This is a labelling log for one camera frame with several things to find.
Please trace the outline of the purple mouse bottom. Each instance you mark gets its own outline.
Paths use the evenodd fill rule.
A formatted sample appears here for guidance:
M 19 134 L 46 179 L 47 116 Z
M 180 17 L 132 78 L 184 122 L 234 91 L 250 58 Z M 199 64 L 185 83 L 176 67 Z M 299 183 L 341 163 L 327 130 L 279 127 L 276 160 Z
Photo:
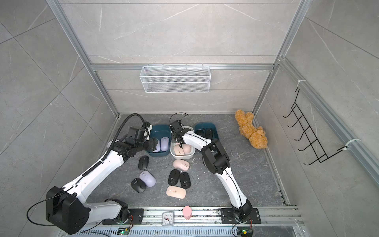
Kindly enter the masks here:
M 168 151 L 170 148 L 170 139 L 168 137 L 163 137 L 160 140 L 160 149 L 162 152 Z

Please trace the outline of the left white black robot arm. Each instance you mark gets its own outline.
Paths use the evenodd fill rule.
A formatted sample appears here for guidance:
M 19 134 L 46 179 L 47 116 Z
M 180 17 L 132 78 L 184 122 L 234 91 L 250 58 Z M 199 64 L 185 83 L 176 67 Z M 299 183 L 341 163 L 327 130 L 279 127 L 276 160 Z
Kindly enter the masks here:
M 113 220 L 124 223 L 128 205 L 115 198 L 87 203 L 95 188 L 114 170 L 141 151 L 152 151 L 158 141 L 150 138 L 153 126 L 145 121 L 141 128 L 131 127 L 127 135 L 111 141 L 107 152 L 95 164 L 62 188 L 54 186 L 46 194 L 45 218 L 68 234 L 75 234 L 86 224 Z

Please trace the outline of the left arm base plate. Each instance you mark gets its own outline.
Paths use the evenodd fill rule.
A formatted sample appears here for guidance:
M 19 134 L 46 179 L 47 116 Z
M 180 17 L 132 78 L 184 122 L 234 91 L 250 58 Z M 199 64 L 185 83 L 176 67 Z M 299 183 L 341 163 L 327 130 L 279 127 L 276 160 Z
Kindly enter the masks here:
M 122 209 L 114 219 L 105 219 L 103 225 L 128 225 L 130 223 L 140 225 L 144 217 L 143 208 Z

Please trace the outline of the purple mouse top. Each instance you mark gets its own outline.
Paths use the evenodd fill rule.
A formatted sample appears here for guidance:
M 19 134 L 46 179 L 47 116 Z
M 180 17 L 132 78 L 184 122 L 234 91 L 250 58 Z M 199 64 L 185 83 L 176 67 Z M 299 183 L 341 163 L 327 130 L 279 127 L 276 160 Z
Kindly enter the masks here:
M 155 149 L 153 150 L 153 153 L 158 153 L 158 152 L 160 152 L 160 151 L 161 151 L 160 141 L 158 141 L 158 143 L 157 143 Z

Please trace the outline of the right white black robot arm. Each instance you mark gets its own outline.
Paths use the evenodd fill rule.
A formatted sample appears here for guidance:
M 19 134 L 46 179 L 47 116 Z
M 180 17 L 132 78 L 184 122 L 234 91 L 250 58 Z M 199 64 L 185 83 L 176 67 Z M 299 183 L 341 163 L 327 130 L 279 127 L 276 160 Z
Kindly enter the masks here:
M 240 189 L 230 166 L 230 158 L 218 139 L 207 139 L 185 128 L 180 120 L 169 124 L 175 141 L 191 145 L 201 151 L 205 167 L 215 174 L 226 189 L 234 210 L 234 216 L 240 223 L 249 219 L 253 206 Z

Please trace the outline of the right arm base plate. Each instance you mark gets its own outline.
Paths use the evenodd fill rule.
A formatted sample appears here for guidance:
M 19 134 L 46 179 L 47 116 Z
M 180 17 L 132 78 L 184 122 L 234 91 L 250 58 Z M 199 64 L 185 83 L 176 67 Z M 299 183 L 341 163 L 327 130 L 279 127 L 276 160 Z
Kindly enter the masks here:
M 218 210 L 218 214 L 221 217 L 222 224 L 236 224 L 238 222 L 235 210 L 232 208 L 221 208 Z M 261 218 L 257 208 L 253 208 L 249 217 L 247 217 L 245 221 L 240 222 L 240 224 L 244 223 L 261 224 Z

